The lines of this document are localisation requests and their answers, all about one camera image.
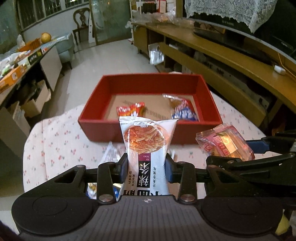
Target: lace cloth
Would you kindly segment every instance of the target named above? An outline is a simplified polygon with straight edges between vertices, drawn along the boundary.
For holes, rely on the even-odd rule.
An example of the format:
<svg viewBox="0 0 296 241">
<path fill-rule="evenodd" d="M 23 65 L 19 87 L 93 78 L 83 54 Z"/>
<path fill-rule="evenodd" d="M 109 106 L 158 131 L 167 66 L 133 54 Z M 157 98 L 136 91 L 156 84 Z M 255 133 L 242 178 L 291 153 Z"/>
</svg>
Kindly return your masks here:
<svg viewBox="0 0 296 241">
<path fill-rule="evenodd" d="M 277 0 L 185 0 L 187 17 L 194 13 L 219 15 L 244 22 L 252 33 L 274 12 Z"/>
</svg>

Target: glass door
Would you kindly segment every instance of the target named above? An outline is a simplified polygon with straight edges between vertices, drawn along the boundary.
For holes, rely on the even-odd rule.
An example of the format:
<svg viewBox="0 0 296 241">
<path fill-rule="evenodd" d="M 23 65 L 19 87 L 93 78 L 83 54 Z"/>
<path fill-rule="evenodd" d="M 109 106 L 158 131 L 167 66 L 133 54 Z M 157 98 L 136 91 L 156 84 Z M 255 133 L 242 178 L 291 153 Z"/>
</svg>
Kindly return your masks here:
<svg viewBox="0 0 296 241">
<path fill-rule="evenodd" d="M 90 7 L 97 45 L 131 37 L 125 28 L 131 17 L 129 0 L 90 0 Z"/>
</svg>

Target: cable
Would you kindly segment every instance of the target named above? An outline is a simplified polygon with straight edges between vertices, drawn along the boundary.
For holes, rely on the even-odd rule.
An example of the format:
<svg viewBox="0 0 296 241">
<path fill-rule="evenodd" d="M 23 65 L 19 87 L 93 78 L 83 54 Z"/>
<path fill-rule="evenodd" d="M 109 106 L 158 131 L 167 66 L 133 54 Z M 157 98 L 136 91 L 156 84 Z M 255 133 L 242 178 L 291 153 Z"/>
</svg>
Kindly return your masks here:
<svg viewBox="0 0 296 241">
<path fill-rule="evenodd" d="M 296 76 L 292 74 L 292 72 L 290 70 L 288 70 L 284 65 L 283 63 L 281 62 L 281 66 L 286 70 L 288 71 L 295 79 L 296 79 Z"/>
</svg>

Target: white snack bag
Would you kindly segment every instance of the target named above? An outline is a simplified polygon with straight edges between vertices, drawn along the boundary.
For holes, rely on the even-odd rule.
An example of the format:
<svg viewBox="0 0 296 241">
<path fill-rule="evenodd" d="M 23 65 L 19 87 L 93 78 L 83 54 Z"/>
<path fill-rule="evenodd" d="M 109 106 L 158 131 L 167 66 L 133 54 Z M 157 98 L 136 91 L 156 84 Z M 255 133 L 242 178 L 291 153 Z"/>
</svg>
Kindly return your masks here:
<svg viewBox="0 0 296 241">
<path fill-rule="evenodd" d="M 121 116 L 119 122 L 128 154 L 128 175 L 119 196 L 169 195 L 164 165 L 177 120 Z"/>
</svg>

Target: candy wrapper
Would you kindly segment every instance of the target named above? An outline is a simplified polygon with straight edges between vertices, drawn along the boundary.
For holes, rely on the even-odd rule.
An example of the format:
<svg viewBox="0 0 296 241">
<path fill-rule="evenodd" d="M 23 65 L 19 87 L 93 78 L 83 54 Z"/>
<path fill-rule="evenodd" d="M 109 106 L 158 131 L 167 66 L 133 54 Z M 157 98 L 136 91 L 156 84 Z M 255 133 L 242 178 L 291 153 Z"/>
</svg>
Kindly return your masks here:
<svg viewBox="0 0 296 241">
<path fill-rule="evenodd" d="M 163 94 L 163 97 L 169 101 L 172 119 L 198 121 L 190 100 L 168 94 Z"/>
<path fill-rule="evenodd" d="M 177 120 L 126 116 L 119 122 L 128 154 L 128 175 L 119 196 L 170 194 L 164 164 Z"/>
<path fill-rule="evenodd" d="M 145 109 L 145 103 L 139 102 L 132 104 L 131 106 L 118 106 L 116 108 L 117 115 L 119 116 L 143 116 L 143 112 Z"/>
<path fill-rule="evenodd" d="M 222 124 L 214 129 L 196 134 L 202 150 L 214 156 L 238 157 L 243 161 L 255 159 L 255 155 L 234 126 Z"/>
</svg>

